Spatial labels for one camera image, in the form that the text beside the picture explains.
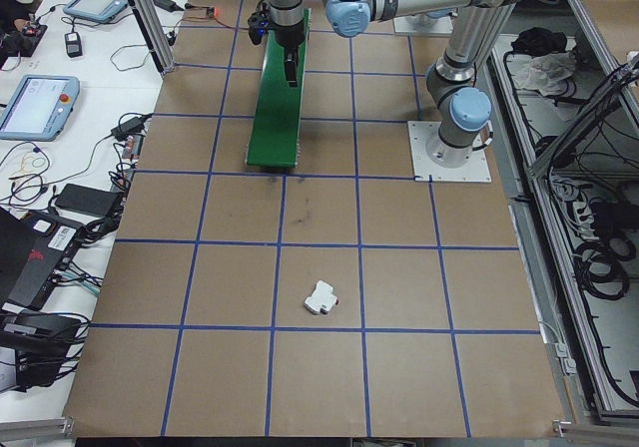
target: black power brick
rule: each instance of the black power brick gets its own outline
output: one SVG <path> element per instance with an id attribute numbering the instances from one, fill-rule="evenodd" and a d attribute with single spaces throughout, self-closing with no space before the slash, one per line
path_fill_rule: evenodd
<path id="1" fill-rule="evenodd" d="M 136 116 L 125 121 L 124 123 L 120 123 L 113 130 L 111 130 L 111 135 L 118 141 L 124 141 L 129 135 L 142 133 L 142 130 L 144 130 L 144 124 L 152 116 L 153 115 Z"/>
<path id="2" fill-rule="evenodd" d="M 169 13 L 173 13 L 174 11 L 184 11 L 184 8 L 173 0 L 153 0 L 153 4 L 158 8 L 168 11 Z"/>

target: green rail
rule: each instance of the green rail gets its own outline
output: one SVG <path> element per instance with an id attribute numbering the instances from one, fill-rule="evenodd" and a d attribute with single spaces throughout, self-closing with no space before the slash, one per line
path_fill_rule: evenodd
<path id="1" fill-rule="evenodd" d="M 305 10 L 305 38 L 299 47 L 298 86 L 291 88 L 284 73 L 284 48 L 271 34 L 260 80 L 260 96 L 247 150 L 247 165 L 294 168 L 298 165 L 300 117 L 311 10 Z"/>

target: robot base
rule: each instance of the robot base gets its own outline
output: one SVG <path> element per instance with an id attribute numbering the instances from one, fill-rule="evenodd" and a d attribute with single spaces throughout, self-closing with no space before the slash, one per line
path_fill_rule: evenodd
<path id="1" fill-rule="evenodd" d="M 426 141 L 433 131 L 439 129 L 440 122 L 409 121 L 410 151 L 412 170 L 416 181 L 454 182 L 454 183 L 490 183 L 490 170 L 484 151 L 472 154 L 467 163 L 459 168 L 445 168 L 434 162 L 426 152 Z M 475 145 L 481 141 L 477 137 Z"/>

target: blue joint cap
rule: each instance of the blue joint cap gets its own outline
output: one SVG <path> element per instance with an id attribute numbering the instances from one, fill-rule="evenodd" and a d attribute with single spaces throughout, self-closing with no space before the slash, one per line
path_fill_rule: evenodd
<path id="1" fill-rule="evenodd" d="M 476 133 L 488 119 L 492 106 L 485 93 L 476 88 L 462 88 L 452 95 L 450 117 L 463 131 Z"/>
<path id="2" fill-rule="evenodd" d="M 433 20 L 438 20 L 439 18 L 445 18 L 446 16 L 450 15 L 450 11 L 451 10 L 436 10 L 436 11 L 429 11 L 428 13 L 426 13 L 426 16 L 428 18 L 431 18 Z"/>
<path id="3" fill-rule="evenodd" d="M 336 33 L 352 38 L 368 26 L 370 8 L 362 1 L 328 0 L 326 17 Z"/>

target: white table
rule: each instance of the white table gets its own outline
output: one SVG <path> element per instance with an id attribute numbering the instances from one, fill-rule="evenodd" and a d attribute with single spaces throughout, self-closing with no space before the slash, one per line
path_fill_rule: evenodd
<path id="1" fill-rule="evenodd" d="M 187 0 L 175 1 L 184 5 Z M 47 13 L 51 6 L 65 2 L 66 0 L 44 0 L 37 14 Z M 131 13 L 131 9 L 127 9 L 118 18 L 128 13 Z M 179 23 L 182 14 L 161 10 L 158 12 L 162 24 L 167 27 Z M 84 55 L 75 59 L 68 58 L 65 53 L 64 34 L 71 31 L 71 27 L 61 20 L 63 16 L 65 15 L 62 6 L 43 16 L 41 22 L 48 25 L 48 31 L 35 55 L 23 59 L 12 71 L 0 72 L 0 103 L 9 100 L 26 74 L 75 76 L 80 80 L 80 95 L 64 131 L 53 142 L 38 143 L 51 159 L 51 169 L 45 175 L 46 182 L 83 170 L 96 142 L 117 126 L 123 114 L 153 111 L 162 85 L 162 78 L 151 58 L 143 67 L 126 72 L 119 72 L 109 61 L 112 53 L 121 46 L 144 44 L 134 16 L 128 16 L 114 25 L 96 28 L 77 26 L 76 31 L 82 37 Z M 125 50 L 117 58 L 117 63 L 121 67 L 138 65 L 146 53 L 147 50 L 144 48 Z M 15 61 L 10 58 L 5 63 L 5 68 L 11 68 Z M 69 182 L 107 190 L 110 187 L 107 173 L 113 170 L 118 162 L 118 156 L 112 147 L 114 141 L 111 139 L 101 143 L 96 150 L 91 169 Z M 0 141 L 0 159 L 16 144 L 18 142 Z M 30 150 L 31 148 L 26 146 L 17 149 L 7 162 L 0 166 L 0 198 L 9 194 L 10 182 L 7 178 L 18 171 L 22 157 Z M 57 185 L 58 193 L 64 184 Z M 44 208 L 49 198 L 50 193 L 31 208 Z M 63 213 L 64 216 L 81 222 L 92 219 Z M 90 248 L 82 249 L 76 255 L 75 261 L 89 272 L 103 275 L 114 238 L 115 235 L 110 234 Z M 78 312 L 91 317 L 95 304 L 96 297 L 79 285 L 59 287 L 54 290 L 42 310 Z M 48 388 L 32 388 L 27 393 L 12 391 L 0 394 L 0 422 L 61 417 L 72 382 L 73 375 L 69 375 Z M 48 441 L 47 445 L 59 442 L 61 441 Z M 15 445 L 31 445 L 31 441 Z"/>

